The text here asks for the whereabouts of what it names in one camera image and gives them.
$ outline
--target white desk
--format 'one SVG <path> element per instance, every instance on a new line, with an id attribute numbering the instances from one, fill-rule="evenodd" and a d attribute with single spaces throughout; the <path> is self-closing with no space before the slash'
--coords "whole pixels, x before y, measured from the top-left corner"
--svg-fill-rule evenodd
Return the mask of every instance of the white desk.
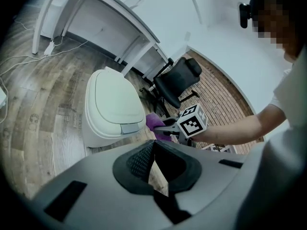
<path id="1" fill-rule="evenodd" d="M 84 0 L 78 0 L 71 12 L 70 17 L 68 18 L 65 27 L 63 28 L 62 35 L 64 36 L 67 32 L 70 23 L 72 22 L 76 12 L 82 5 L 82 2 Z M 129 7 L 127 7 L 123 2 L 120 0 L 99 0 L 102 3 L 106 4 L 107 6 L 111 7 L 115 12 L 123 16 L 130 24 L 132 24 L 139 32 L 140 37 L 139 38 L 145 38 L 146 43 L 142 46 L 140 51 L 134 55 L 133 59 L 130 60 L 127 64 L 127 66 L 122 70 L 122 73 L 126 75 L 128 71 L 135 65 L 135 63 L 151 48 L 154 47 L 156 51 L 161 55 L 162 59 L 167 63 L 167 56 L 165 53 L 161 50 L 159 47 L 159 39 L 154 35 L 154 33 L 150 30 L 150 28 L 136 15 Z M 43 27 L 43 22 L 45 19 L 45 16 L 47 14 L 47 11 L 49 9 L 49 6 L 51 5 L 52 0 L 45 0 L 41 11 L 39 13 L 38 19 L 36 21 L 35 25 L 35 31 L 34 31 L 34 38 L 33 38 L 33 46 L 32 46 L 32 53 L 36 54 L 38 52 L 38 46 L 39 46 L 39 39 L 41 30 Z M 136 38 L 130 45 L 129 48 L 127 48 L 124 52 L 121 53 L 121 55 L 118 55 L 115 59 L 115 61 L 118 61 L 121 63 L 126 57 L 127 54 L 129 54 L 130 49 L 135 46 L 135 44 L 138 42 L 138 39 Z"/>

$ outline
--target person's arm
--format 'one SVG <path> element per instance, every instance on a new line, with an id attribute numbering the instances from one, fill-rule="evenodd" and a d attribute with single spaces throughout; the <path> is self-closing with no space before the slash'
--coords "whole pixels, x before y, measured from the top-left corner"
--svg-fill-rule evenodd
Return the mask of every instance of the person's arm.
<path id="1" fill-rule="evenodd" d="M 283 111 L 270 104 L 257 115 L 245 117 L 225 126 L 209 126 L 206 131 L 191 138 L 198 142 L 240 145 L 268 134 L 284 120 L 286 117 Z"/>

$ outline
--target black slot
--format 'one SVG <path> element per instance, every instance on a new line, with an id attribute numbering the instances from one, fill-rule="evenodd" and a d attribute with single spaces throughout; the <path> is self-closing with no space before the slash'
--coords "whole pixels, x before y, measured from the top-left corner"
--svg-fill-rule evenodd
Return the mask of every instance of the black slot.
<path id="1" fill-rule="evenodd" d="M 234 167 L 237 169 L 241 169 L 243 163 L 241 162 L 236 162 L 236 161 L 231 161 L 231 160 L 227 160 L 227 159 L 222 159 L 219 161 L 219 163 L 230 166 L 230 167 Z"/>
<path id="2" fill-rule="evenodd" d="M 70 209 L 85 189 L 87 184 L 73 181 L 71 182 L 53 201 L 45 208 L 45 213 L 52 218 L 63 221 Z"/>

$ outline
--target person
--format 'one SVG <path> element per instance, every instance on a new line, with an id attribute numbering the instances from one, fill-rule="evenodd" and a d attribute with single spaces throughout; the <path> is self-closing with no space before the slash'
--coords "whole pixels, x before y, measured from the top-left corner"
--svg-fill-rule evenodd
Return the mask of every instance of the person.
<path id="1" fill-rule="evenodd" d="M 283 46 L 284 58 L 294 63 L 305 48 L 303 29 L 295 23 L 296 10 L 288 11 L 281 0 L 251 0 L 251 3 L 254 4 L 251 11 L 253 26 L 258 33 L 265 36 L 269 34 L 278 45 Z M 284 78 L 290 71 L 288 69 L 284 72 Z M 274 96 L 260 113 L 225 126 L 210 126 L 192 139 L 213 144 L 244 144 L 268 134 L 285 120 L 280 101 Z"/>

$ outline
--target wooden floor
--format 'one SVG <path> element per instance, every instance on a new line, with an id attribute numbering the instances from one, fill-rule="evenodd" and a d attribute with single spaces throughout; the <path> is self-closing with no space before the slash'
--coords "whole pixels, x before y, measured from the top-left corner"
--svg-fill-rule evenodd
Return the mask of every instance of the wooden floor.
<path id="1" fill-rule="evenodd" d="M 33 28 L 37 14 L 20 15 L 27 28 Z M 33 31 L 14 23 L 0 50 L 0 61 L 31 54 Z M 42 38 L 41 57 L 49 44 Z M 64 38 L 53 54 L 79 46 L 80 43 Z M 0 67 L 0 73 L 19 62 L 33 59 L 12 58 Z M 81 121 L 87 82 L 91 74 L 105 66 L 120 71 L 123 67 L 87 47 L 20 65 L 4 74 L 2 79 L 9 90 L 9 112 L 1 129 L 1 164 L 12 186 L 28 198 L 56 175 L 82 158 L 125 144 L 154 139 L 154 134 L 143 129 L 138 135 L 123 139 L 111 146 L 89 149 L 83 144 Z M 136 90 L 147 86 L 140 76 L 130 71 L 126 78 Z M 146 114 L 152 112 L 144 103 Z M 167 183 L 153 165 L 149 183 L 167 191 Z"/>

